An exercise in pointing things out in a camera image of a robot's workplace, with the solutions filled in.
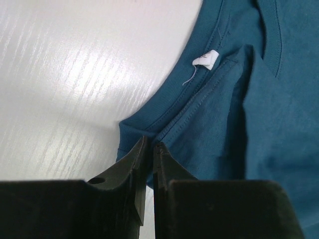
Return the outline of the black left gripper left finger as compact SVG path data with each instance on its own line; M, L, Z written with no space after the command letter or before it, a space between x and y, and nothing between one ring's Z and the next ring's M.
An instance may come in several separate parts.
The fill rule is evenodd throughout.
M147 138L90 179L2 181L3 239L137 239L144 223Z

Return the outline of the teal blue t shirt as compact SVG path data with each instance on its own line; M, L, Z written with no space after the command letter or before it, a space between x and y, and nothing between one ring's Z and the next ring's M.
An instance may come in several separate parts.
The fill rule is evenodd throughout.
M203 1L174 69L119 129L118 159L147 136L198 179L278 182L318 238L318 1Z

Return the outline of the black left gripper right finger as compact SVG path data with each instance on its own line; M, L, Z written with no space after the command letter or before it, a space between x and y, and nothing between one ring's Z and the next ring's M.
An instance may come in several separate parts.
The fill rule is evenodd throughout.
M283 188L264 180L198 180L163 143L154 148L158 239L302 239Z

